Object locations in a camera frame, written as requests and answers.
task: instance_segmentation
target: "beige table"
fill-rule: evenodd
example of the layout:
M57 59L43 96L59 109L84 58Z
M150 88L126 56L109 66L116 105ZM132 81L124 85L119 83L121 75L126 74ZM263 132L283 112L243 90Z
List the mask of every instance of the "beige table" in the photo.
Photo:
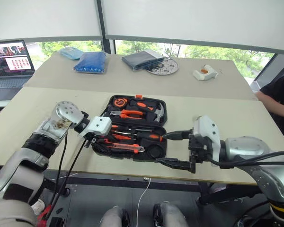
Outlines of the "beige table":
M246 80L233 61L177 58L179 70L168 76L157 76L145 70L133 72L121 55L108 55L105 74L77 73L78 61L54 53L25 84L26 87L48 87L142 95L190 96L256 100ZM219 72L216 79L199 81L193 71L205 64Z
M50 116L56 103L62 100L74 102L91 116L99 115L114 93L51 89L23 88L0 113L0 165L5 164L37 126ZM167 104L167 131L191 129L193 119L209 115L218 125L221 139L227 137L255 136L264 140L272 150L284 150L284 137L261 102L192 98L181 96L151 96ZM77 154L82 139L73 130L62 168L68 169ZM57 169L63 142L50 159L50 169ZM188 160L187 140L168 141L167 157ZM254 183L239 169L222 170L209 163L197 164L196 174L175 170L153 162L134 162L131 159L114 159L99 156L90 148L84 149L73 169L89 173L135 175L188 179L198 181Z

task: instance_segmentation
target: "white roller shade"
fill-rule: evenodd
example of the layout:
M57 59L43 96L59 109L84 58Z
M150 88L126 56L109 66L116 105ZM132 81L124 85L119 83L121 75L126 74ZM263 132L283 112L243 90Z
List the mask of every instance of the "white roller shade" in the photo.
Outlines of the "white roller shade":
M101 38L95 0L0 0L0 40L68 36Z
M284 0L102 0L102 9L107 38L153 37L284 51Z

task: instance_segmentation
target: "laptop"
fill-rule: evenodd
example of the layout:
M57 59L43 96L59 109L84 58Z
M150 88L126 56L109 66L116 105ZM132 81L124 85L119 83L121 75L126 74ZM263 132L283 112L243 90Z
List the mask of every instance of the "laptop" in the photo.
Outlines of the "laptop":
M23 40L0 42L0 100L11 100L34 72Z

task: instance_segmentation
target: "yellow ring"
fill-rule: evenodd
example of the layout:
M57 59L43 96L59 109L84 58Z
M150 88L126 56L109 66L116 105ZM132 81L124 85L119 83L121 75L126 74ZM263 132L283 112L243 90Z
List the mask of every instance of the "yellow ring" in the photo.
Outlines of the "yellow ring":
M275 208L278 211L284 212L284 208L276 207L273 204L270 204L270 206L272 206L273 208Z

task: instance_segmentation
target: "window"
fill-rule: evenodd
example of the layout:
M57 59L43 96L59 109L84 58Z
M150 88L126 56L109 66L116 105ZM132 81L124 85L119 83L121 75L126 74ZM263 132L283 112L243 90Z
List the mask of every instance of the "window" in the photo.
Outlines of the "window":
M241 75L250 84L261 72L273 53L247 51L232 48L194 46L181 44L163 44L137 41L116 40L117 54L131 54L146 49L152 49L167 57L207 58L233 60Z
M101 41L57 41L26 43L35 70L45 62L53 52L71 46L84 52L102 51Z

